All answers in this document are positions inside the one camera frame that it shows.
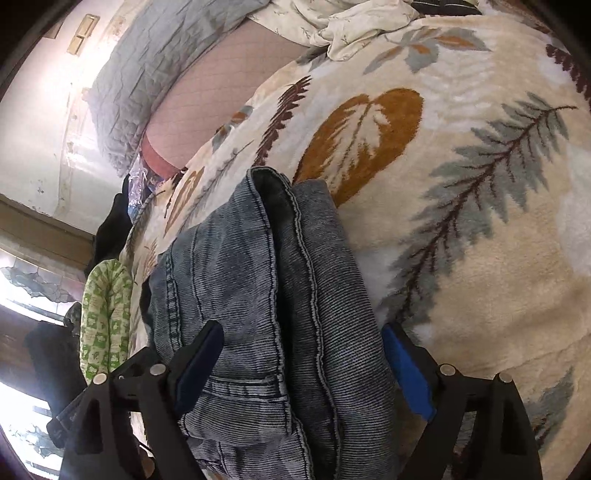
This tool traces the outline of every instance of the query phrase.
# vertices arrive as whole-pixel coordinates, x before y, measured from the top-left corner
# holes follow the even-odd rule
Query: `metal screw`
[[[107,376],[105,374],[96,374],[95,377],[92,379],[92,382],[96,385],[102,385],[107,381]]]
[[[499,374],[499,380],[501,380],[503,383],[511,383],[513,382],[513,377],[510,376],[507,372],[501,372]]]
[[[155,364],[150,367],[150,373],[155,377],[162,375],[164,372],[166,372],[166,365]]]
[[[439,371],[446,377],[453,377],[456,374],[456,368],[450,364],[443,364],[439,367]]]

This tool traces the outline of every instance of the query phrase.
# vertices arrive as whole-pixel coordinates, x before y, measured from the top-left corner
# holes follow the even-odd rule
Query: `leaf-patterned blanket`
[[[591,440],[589,84],[547,35],[503,16],[423,18],[348,61],[313,57],[265,82],[145,205],[122,254],[132,350],[156,256],[248,168],[321,178],[379,324],[403,322],[465,375],[508,371],[545,479],[564,480]],[[400,422],[405,457],[423,425],[403,401]]]

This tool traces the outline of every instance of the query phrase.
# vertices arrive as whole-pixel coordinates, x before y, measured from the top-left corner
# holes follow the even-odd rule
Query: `gray quilted blanket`
[[[98,74],[88,103],[99,149],[126,175],[150,116],[208,48],[269,0],[152,0]]]

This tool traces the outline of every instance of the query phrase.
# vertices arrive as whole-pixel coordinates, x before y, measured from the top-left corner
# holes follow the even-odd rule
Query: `black clamp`
[[[48,425],[52,439],[65,440],[60,480],[145,479],[130,411],[142,414],[160,478],[204,480],[178,420],[197,403],[223,343],[221,325],[207,322],[168,365],[144,348],[111,374],[95,376]]]
[[[427,421],[423,435],[398,480],[440,480],[452,462],[465,412],[476,419],[461,478],[542,480],[530,420],[513,379],[465,377],[415,346],[402,327],[382,330],[386,357],[414,413]]]

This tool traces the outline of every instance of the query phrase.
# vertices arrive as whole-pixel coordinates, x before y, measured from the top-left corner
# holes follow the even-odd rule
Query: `gray denim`
[[[180,421],[195,458],[234,479],[394,479],[394,379],[326,184],[249,170],[183,232],[149,282],[164,360],[208,320],[225,348]]]

